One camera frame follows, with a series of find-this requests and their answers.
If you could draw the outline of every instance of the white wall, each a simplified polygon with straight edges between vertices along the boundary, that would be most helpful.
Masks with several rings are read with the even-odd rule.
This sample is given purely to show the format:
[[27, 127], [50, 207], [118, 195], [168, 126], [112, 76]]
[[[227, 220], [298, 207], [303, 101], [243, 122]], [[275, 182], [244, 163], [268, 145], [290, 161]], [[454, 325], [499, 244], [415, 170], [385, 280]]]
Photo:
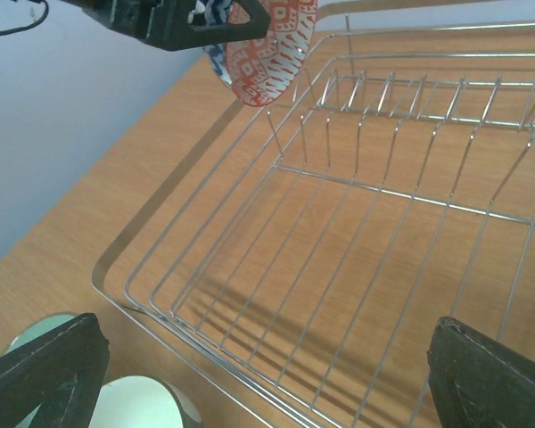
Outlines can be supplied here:
[[[0, 29], [27, 23], [32, 5], [0, 0]], [[38, 15], [41, 6], [33, 7]], [[0, 38], [0, 259], [201, 56], [152, 49], [55, 0], [51, 9], [37, 29]], [[535, 0], [506, 0], [372, 12], [353, 25], [534, 18]], [[319, 28], [342, 23], [331, 18]]]

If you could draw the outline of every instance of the dish rack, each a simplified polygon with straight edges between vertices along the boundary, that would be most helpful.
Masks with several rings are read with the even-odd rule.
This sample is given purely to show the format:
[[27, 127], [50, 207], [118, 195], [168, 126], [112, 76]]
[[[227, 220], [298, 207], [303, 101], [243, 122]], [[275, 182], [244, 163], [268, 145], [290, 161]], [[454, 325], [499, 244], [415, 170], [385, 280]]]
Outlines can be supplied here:
[[[174, 337], [295, 424], [438, 426], [440, 317], [535, 360], [535, 51], [520, 48], [535, 22], [379, 32], [344, 16], [277, 103], [230, 107], [93, 283], [265, 424]], [[489, 47], [432, 43], [465, 33]], [[528, 39], [491, 49], [510, 33]]]

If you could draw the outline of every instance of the wire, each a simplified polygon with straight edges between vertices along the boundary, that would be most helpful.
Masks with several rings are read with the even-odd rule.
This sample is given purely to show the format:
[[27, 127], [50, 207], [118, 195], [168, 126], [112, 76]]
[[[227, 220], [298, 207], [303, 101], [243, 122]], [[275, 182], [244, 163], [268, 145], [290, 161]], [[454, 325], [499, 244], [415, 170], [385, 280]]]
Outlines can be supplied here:
[[38, 0], [38, 1], [30, 0], [30, 1], [34, 1], [34, 3], [43, 3], [44, 4], [44, 12], [42, 13], [42, 16], [40, 16], [37, 21], [34, 21], [31, 24], [26, 25], [24, 27], [17, 27], [15, 29], [3, 29], [3, 30], [0, 31], [0, 37], [1, 36], [10, 36], [11, 34], [21, 33], [22, 31], [27, 31], [29, 29], [34, 29], [39, 24], [41, 24], [42, 22], [45, 21], [45, 18], [47, 18], [47, 14], [50, 12], [50, 6], [47, 3], [47, 0]]

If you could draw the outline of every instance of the red patterned bowl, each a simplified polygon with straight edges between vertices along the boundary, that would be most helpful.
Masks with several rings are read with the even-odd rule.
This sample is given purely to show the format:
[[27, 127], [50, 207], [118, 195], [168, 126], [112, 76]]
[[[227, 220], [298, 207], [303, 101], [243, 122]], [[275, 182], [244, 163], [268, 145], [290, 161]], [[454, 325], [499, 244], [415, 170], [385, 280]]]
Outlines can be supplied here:
[[[269, 10], [266, 37], [226, 44], [226, 69], [232, 91], [254, 107], [272, 103], [295, 79], [315, 29], [317, 0], [260, 0]], [[248, 14], [234, 4], [228, 22], [243, 23]]]

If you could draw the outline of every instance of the metal wire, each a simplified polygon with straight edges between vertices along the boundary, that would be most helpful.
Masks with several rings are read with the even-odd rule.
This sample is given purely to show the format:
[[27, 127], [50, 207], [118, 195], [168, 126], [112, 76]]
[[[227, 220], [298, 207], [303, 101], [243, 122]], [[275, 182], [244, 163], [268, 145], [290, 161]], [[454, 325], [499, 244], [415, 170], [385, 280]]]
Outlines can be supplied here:
[[[459, 272], [455, 294], [452, 292], [453, 301], [451, 307], [449, 306], [450, 315], [454, 315], [458, 306], [463, 304], [464, 289], [474, 276], [473, 265], [478, 259], [479, 249], [482, 246], [484, 236], [487, 234], [489, 222], [498, 220], [511, 226], [521, 225], [527, 228], [523, 246], [518, 252], [519, 259], [512, 261], [512, 266], [515, 266], [513, 281], [510, 284], [504, 284], [507, 297], [503, 312], [500, 314], [501, 319], [496, 334], [500, 341], [503, 341], [507, 327], [511, 322], [514, 299], [522, 282], [523, 269], [527, 266], [525, 262], [535, 235], [535, 206], [524, 207], [531, 208], [532, 215], [528, 210], [527, 215], [520, 214], [520, 212], [524, 212], [522, 210], [520, 212], [505, 212], [506, 209], [498, 206], [498, 201], [503, 196], [505, 189], [530, 157], [528, 154], [535, 151], [535, 79], [527, 78], [526, 80], [513, 81], [503, 78], [501, 70], [489, 70], [485, 73], [484, 78], [479, 77], [478, 74], [474, 78], [468, 78], [469, 71], [465, 71], [460, 78], [436, 78], [435, 72], [428, 71], [426, 73], [427, 70], [420, 70], [413, 77], [408, 77], [400, 70], [358, 69], [361, 64], [367, 64], [371, 61], [397, 60], [403, 63], [409, 59], [469, 59], [483, 62], [492, 58], [502, 60], [525, 58], [530, 60], [535, 59], [535, 53], [358, 54], [353, 52], [353, 46], [359, 33], [351, 30], [349, 15], [345, 15], [345, 29], [344, 33], [330, 36], [330, 38], [345, 37], [344, 49], [346, 51], [338, 52], [333, 58], [330, 58], [322, 69], [317, 71], [317, 74], [314, 73], [316, 75], [313, 79], [308, 69], [304, 69], [301, 78], [307, 79], [307, 85], [300, 88], [298, 81], [292, 90], [290, 104], [281, 103], [269, 109], [262, 109], [254, 116], [243, 132], [219, 156], [218, 161], [188, 197], [187, 202], [179, 212], [167, 225], [163, 226], [162, 233], [138, 265], [132, 269], [125, 284], [125, 296], [138, 310], [166, 327], [239, 382], [274, 404], [294, 422], [309, 427], [319, 426], [324, 421], [335, 426], [356, 426], [361, 421], [368, 422], [366, 413], [372, 406], [371, 394], [382, 388], [379, 378], [384, 375], [386, 361], [391, 356], [391, 350], [400, 337], [401, 327], [408, 317], [409, 308], [416, 300], [416, 290], [424, 283], [425, 272], [429, 263], [432, 262], [432, 255], [440, 247], [441, 230], [449, 222], [450, 212], [481, 216], [479, 227], [476, 226], [473, 235], [473, 237], [475, 236], [473, 246], [467, 261], [465, 260], [465, 267]], [[340, 68], [341, 62], [347, 62], [346, 70]], [[484, 97], [478, 106], [481, 108], [481, 114], [479, 112], [472, 113], [473, 109], [470, 109], [467, 104], [467, 96], [473, 91], [482, 91], [479, 93], [487, 94], [487, 98]], [[500, 105], [499, 96], [505, 91], [516, 91], [517, 94], [520, 94], [519, 99], [522, 101], [520, 102], [519, 118], [499, 115], [497, 108]], [[445, 103], [440, 101], [443, 98], [443, 93], [451, 95]], [[279, 123], [275, 122], [275, 109], [285, 109], [285, 115]], [[333, 140], [332, 129], [344, 127], [344, 123], [350, 123], [346, 120], [347, 118], [353, 118], [350, 126], [354, 137], [345, 144], [344, 141]], [[159, 281], [152, 285], [146, 301], [134, 297], [134, 290], [141, 290], [143, 287], [146, 289], [146, 284], [140, 284], [141, 281], [137, 278], [146, 268], [148, 260], [162, 246], [165, 246], [164, 242], [168, 236], [177, 232], [180, 228], [178, 222], [188, 215], [188, 208], [198, 201], [201, 193], [210, 183], [218, 179], [220, 167], [228, 159], [232, 160], [238, 155], [235, 153], [238, 153], [238, 148], [241, 148], [244, 136], [259, 132], [256, 126], [262, 123], [262, 120], [267, 121], [267, 128], [270, 132], [268, 138], [265, 141], [262, 140], [263, 143], [258, 145], [255, 152], [251, 151], [247, 158], [242, 157], [241, 172], [237, 174], [233, 182], [226, 186], [226, 190], [218, 195], [219, 203], [210, 209], [202, 224], [199, 225], [196, 234], [181, 249], [179, 255], [170, 261]], [[389, 140], [388, 142], [383, 141], [386, 160], [380, 176], [375, 181], [365, 176], [367, 173], [366, 162], [377, 162], [376, 159], [373, 159], [370, 149], [375, 148], [379, 143], [368, 137], [367, 133], [369, 121], [372, 120], [382, 121], [384, 134], [388, 135]], [[414, 186], [411, 190], [404, 190], [397, 185], [392, 185], [390, 181], [395, 175], [394, 169], [397, 168], [394, 157], [401, 145], [402, 130], [406, 130], [416, 123], [424, 124], [427, 127], [429, 139], [425, 145], [425, 152], [419, 155], [419, 162], [416, 163], [419, 168], [416, 181], [414, 179], [412, 181]], [[320, 134], [313, 137], [314, 134], [309, 132], [310, 127], [317, 126], [322, 126], [319, 129]], [[445, 175], [445, 177], [451, 177], [448, 193], [441, 197], [423, 194], [424, 177], [429, 162], [432, 161], [432, 153], [434, 150], [443, 150], [444, 147], [440, 134], [452, 132], [458, 128], [466, 128], [469, 136], [465, 136], [465, 146], [461, 149], [461, 154], [457, 155], [457, 169], [447, 171]], [[502, 177], [499, 177], [495, 188], [491, 189], [489, 200], [481, 203], [481, 206], [470, 206], [458, 200], [457, 189], [462, 183], [467, 162], [472, 157], [473, 147], [477, 147], [481, 142], [479, 135], [485, 129], [498, 129], [500, 132], [521, 135], [523, 140], [520, 141], [525, 143], [519, 147], [520, 151], [516, 154], [513, 163], [507, 165], [508, 169]], [[282, 135], [289, 134], [291, 137], [285, 141]], [[269, 162], [268, 168], [260, 169], [263, 167], [259, 166], [259, 159], [266, 156], [267, 148], [271, 144], [275, 145], [277, 156]], [[259, 180], [253, 185], [246, 185], [245, 179], [250, 176], [252, 171], [258, 173]], [[279, 177], [278, 175], [281, 174], [293, 174], [293, 177], [275, 194], [268, 184], [274, 180], [274, 177]], [[288, 214], [286, 210], [289, 203], [293, 202], [292, 195], [308, 181], [312, 187], [309, 188], [309, 193], [304, 195], [303, 204], [293, 214]], [[334, 202], [328, 202], [325, 222], [322, 221], [320, 228], [311, 231], [312, 244], [301, 251], [301, 255], [298, 256], [300, 262], [297, 269], [290, 276], [287, 276], [289, 281], [282, 281], [278, 285], [283, 287], [278, 290], [281, 294], [281, 300], [262, 319], [259, 327], [255, 328], [254, 331], [248, 331], [249, 327], [246, 324], [248, 318], [256, 319], [254, 318], [256, 316], [254, 310], [257, 299], [262, 293], [271, 291], [269, 287], [272, 284], [267, 280], [268, 276], [278, 276], [280, 273], [278, 264], [284, 261], [284, 251], [294, 242], [294, 236], [303, 219], [317, 214], [315, 202], [323, 197], [322, 189], [325, 185], [341, 189], [337, 192], [337, 199]], [[362, 209], [362, 202], [357, 198], [352, 198], [355, 192], [372, 194], [364, 209]], [[274, 205], [270, 206], [265, 218], [257, 223], [255, 232], [246, 235], [250, 239], [242, 247], [241, 255], [234, 258], [234, 265], [227, 269], [226, 279], [221, 281], [216, 291], [210, 292], [210, 301], [202, 303], [199, 300], [203, 293], [200, 288], [201, 280], [207, 275], [213, 275], [219, 257], [225, 254], [230, 243], [237, 241], [235, 232], [242, 230], [244, 220], [251, 219], [251, 208], [259, 206], [268, 196], [276, 196], [276, 199], [273, 199]], [[240, 204], [234, 213], [224, 217], [222, 227], [214, 231], [214, 239], [211, 240], [210, 246], [202, 251], [203, 256], [191, 270], [188, 279], [176, 286], [174, 288], [175, 294], [172, 297], [168, 296], [164, 303], [157, 299], [157, 297], [165, 296], [166, 289], [173, 287], [171, 285], [174, 283], [171, 281], [173, 274], [186, 260], [190, 251], [202, 245], [204, 237], [212, 233], [213, 221], [220, 217], [227, 202], [234, 198], [239, 198]], [[360, 288], [361, 291], [364, 290], [362, 295], [353, 302], [353, 311], [347, 314], [345, 326], [335, 332], [338, 341], [329, 351], [329, 358], [325, 358], [325, 368], [322, 373], [317, 374], [317, 379], [309, 380], [308, 392], [299, 391], [287, 384], [285, 380], [289, 378], [298, 363], [297, 358], [301, 354], [300, 351], [304, 349], [306, 343], [309, 343], [311, 330], [324, 311], [325, 304], [333, 296], [340, 275], [349, 268], [348, 260], [352, 256], [359, 238], [369, 227], [369, 219], [376, 213], [377, 207], [381, 203], [393, 199], [401, 201], [400, 207], [403, 208], [397, 214], [393, 228], [385, 231], [387, 233], [386, 246], [377, 259], [376, 267], [372, 272], [369, 272], [369, 279], [367, 278], [363, 284], [353, 284], [353, 287]], [[265, 362], [262, 351], [267, 346], [271, 346], [268, 343], [268, 337], [271, 337], [272, 334], [278, 334], [278, 321], [284, 318], [285, 310], [291, 307], [292, 296], [301, 288], [301, 282], [309, 270], [317, 265], [317, 254], [324, 247], [325, 240], [333, 235], [336, 227], [341, 226], [340, 215], [352, 209], [353, 204], [356, 203], [360, 204], [355, 205], [360, 210], [356, 211], [356, 221], [352, 223], [354, 230], [349, 236], [342, 237], [341, 252], [334, 255], [336, 259], [333, 265], [331, 262], [328, 263], [329, 277], [322, 278], [317, 284], [317, 293], [309, 296], [309, 304], [306, 303], [306, 306], [310, 307], [309, 315], [306, 316], [304, 322], [297, 326], [296, 337], [290, 339], [286, 350], [282, 351], [281, 364], [278, 362], [276, 366], [272, 367], [274, 370], [268, 371], [265, 365], [262, 365]], [[328, 392], [328, 389], [330, 385], [333, 386], [332, 373], [341, 369], [341, 355], [347, 348], [348, 340], [353, 337], [353, 332], [356, 331], [355, 326], [370, 309], [370, 301], [372, 300], [370, 296], [379, 286], [381, 275], [394, 257], [394, 249], [399, 244], [401, 231], [407, 226], [409, 213], [418, 205], [428, 207], [432, 209], [432, 212], [439, 214], [435, 218], [435, 226], [432, 225], [432, 237], [429, 238], [430, 241], [425, 243], [425, 253], [422, 255], [421, 261], [416, 264], [416, 274], [413, 274], [407, 284], [407, 291], [401, 299], [401, 309], [399, 313], [391, 317], [392, 328], [384, 337], [386, 342], [380, 348], [379, 358], [369, 370], [368, 379], [358, 382], [362, 392], [355, 399], [350, 399], [354, 404], [342, 404], [341, 395], [330, 399], [333, 394]], [[290, 225], [281, 231], [282, 241], [271, 249], [269, 255], [266, 253], [265, 264], [256, 267], [259, 278], [250, 284], [251, 287], [245, 292], [240, 291], [242, 293], [240, 300], [235, 300], [232, 309], [234, 314], [230, 316], [230, 314], [224, 313], [222, 305], [233, 294], [235, 278], [252, 263], [252, 253], [267, 245], [268, 230], [274, 226], [276, 218], [282, 215], [290, 216]], [[201, 310], [196, 317], [194, 317], [194, 312], [190, 310], [195, 301], [201, 304]], [[212, 319], [218, 314], [221, 314], [225, 319], [226, 328], [222, 327], [222, 330], [218, 330], [218, 334], [214, 335], [208, 327], [211, 326]], [[246, 337], [245, 341], [240, 341], [245, 345], [243, 346], [246, 349], [245, 353], [240, 353], [230, 346], [230, 343], [242, 333]], [[160, 337], [157, 339], [168, 346], [165, 340]], [[412, 425], [418, 418], [424, 398], [428, 393], [428, 377], [426, 376], [423, 381], [422, 379], [422, 374], [420, 374], [416, 391], [413, 392], [415, 395], [412, 397], [412, 404], [408, 406], [407, 420], [400, 421], [401, 424]], [[337, 388], [334, 388], [333, 392], [341, 394]], [[332, 401], [340, 411], [335, 413], [329, 409], [329, 406], [324, 407], [321, 404], [323, 399]], [[239, 404], [246, 407], [245, 403], [239, 402]]]

